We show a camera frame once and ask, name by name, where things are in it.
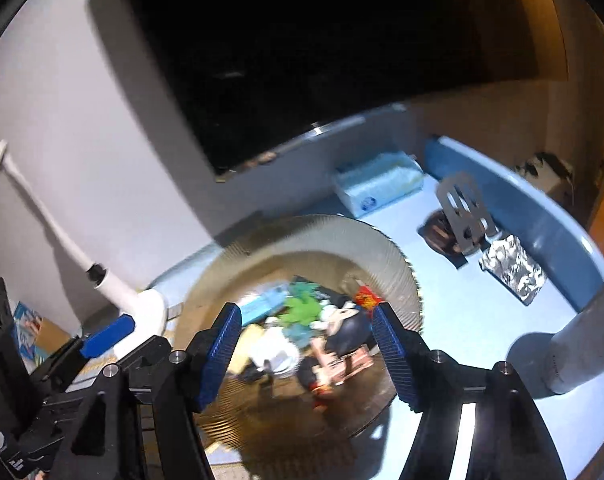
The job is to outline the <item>black-haired figurine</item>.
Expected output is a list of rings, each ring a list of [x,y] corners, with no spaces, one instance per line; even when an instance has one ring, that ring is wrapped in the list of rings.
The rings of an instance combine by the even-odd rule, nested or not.
[[[323,300],[319,319],[311,322],[314,336],[311,346],[323,354],[335,354],[343,358],[366,346],[372,338],[372,324],[367,313],[353,304],[345,301],[341,307]]]

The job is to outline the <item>pink cartoon card box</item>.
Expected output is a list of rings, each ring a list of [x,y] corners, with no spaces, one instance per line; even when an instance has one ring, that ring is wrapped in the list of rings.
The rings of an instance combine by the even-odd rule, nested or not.
[[[323,352],[318,360],[322,363],[330,382],[336,386],[374,365],[374,359],[366,344],[345,356],[338,356],[336,352]]]

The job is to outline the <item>blue toy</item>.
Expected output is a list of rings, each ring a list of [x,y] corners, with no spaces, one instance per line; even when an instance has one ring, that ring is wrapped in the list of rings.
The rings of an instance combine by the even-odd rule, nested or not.
[[[274,284],[244,295],[237,301],[237,306],[241,311],[242,325],[259,323],[269,316],[277,314],[285,307],[288,296],[286,283]]]

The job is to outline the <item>round clear lidded container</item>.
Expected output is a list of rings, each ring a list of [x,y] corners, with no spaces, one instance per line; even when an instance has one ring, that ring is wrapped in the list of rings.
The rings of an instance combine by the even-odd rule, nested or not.
[[[274,378],[288,378],[298,369],[301,352],[281,327],[272,327],[252,344],[249,356],[258,370]]]

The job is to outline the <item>small red packet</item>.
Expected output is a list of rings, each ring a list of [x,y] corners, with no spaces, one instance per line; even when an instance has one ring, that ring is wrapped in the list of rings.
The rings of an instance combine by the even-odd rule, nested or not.
[[[353,301],[366,311],[368,315],[372,315],[372,312],[374,312],[378,304],[383,302],[383,299],[367,285],[360,285],[357,287]]]

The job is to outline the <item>red figurine toy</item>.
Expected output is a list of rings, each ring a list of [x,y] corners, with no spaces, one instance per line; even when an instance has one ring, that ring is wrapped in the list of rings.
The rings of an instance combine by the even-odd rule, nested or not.
[[[304,356],[296,370],[300,386],[313,397],[314,408],[325,411],[339,396],[338,387],[315,356]]]

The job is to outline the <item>green translucent toy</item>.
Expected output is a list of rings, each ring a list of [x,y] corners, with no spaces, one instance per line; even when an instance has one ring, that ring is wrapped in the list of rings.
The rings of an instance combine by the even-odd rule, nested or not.
[[[319,320],[323,306],[317,297],[319,284],[297,281],[290,284],[288,296],[284,301],[284,310],[277,318],[285,327],[299,324],[310,327]]]

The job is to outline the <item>white desk lamp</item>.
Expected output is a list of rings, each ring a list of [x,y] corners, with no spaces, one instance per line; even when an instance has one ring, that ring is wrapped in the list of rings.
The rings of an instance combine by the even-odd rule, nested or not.
[[[0,170],[4,170],[17,183],[18,188],[25,192],[35,210],[43,217],[45,226],[52,231],[67,256],[84,272],[93,288],[117,307],[121,316],[129,315],[133,319],[133,331],[114,345],[116,357],[127,356],[151,336],[161,336],[168,320],[168,309],[165,307],[162,294],[154,289],[134,289],[118,278],[113,271],[89,257],[36,195],[29,181],[25,179],[9,155],[8,143],[5,140],[0,140]]]

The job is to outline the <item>cork pen holder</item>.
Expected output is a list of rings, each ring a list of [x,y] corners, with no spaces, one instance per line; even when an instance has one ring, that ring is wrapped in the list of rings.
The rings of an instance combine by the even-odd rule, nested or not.
[[[36,353],[43,359],[59,350],[72,336],[57,324],[50,322],[47,318],[41,318],[34,323]]]

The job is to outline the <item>amber ribbed glass bowl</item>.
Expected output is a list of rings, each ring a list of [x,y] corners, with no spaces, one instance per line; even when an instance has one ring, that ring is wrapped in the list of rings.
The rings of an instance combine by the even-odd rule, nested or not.
[[[357,287],[367,285],[390,304],[405,327],[421,328],[419,288],[398,244],[366,222],[309,214],[244,234],[192,274],[174,333],[176,346],[185,347],[198,330],[208,327],[226,302],[237,304],[249,292],[274,284],[286,283],[289,289],[297,281],[319,284],[320,302],[337,307],[345,301],[355,304]],[[304,356],[318,359],[323,352],[311,346],[314,330],[283,326],[277,318],[282,310],[253,324],[264,330],[281,327],[299,348],[300,361]],[[343,443],[368,426],[395,394],[374,338],[366,346],[374,365],[338,385],[339,396],[325,411],[314,408],[296,373],[274,378],[251,360],[238,375],[226,370],[216,399],[197,416],[198,425],[209,439],[244,456],[290,455]]]

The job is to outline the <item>stack of books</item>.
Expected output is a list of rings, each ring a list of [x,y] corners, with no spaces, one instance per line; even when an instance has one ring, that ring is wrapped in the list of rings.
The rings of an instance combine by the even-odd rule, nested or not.
[[[42,356],[38,353],[36,338],[42,328],[43,318],[34,310],[22,302],[17,304],[14,310],[14,324],[16,328],[16,341],[20,354],[35,365],[42,362]]]

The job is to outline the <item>silver foil packet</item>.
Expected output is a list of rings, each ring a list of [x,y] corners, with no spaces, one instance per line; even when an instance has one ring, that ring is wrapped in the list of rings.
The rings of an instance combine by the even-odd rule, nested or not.
[[[547,280],[545,271],[514,234],[494,240],[480,258],[479,266],[525,306],[530,306]]]

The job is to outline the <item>blue tissue pack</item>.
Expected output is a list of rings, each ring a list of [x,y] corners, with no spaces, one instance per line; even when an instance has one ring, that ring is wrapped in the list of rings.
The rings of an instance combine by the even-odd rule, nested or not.
[[[332,177],[334,192],[354,218],[414,194],[424,185],[424,170],[413,155],[381,153]]]

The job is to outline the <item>grey cylindrical speaker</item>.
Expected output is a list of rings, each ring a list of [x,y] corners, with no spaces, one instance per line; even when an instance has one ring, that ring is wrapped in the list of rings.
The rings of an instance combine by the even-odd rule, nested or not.
[[[552,336],[543,380],[550,391],[567,393],[604,373],[604,284],[587,307]]]

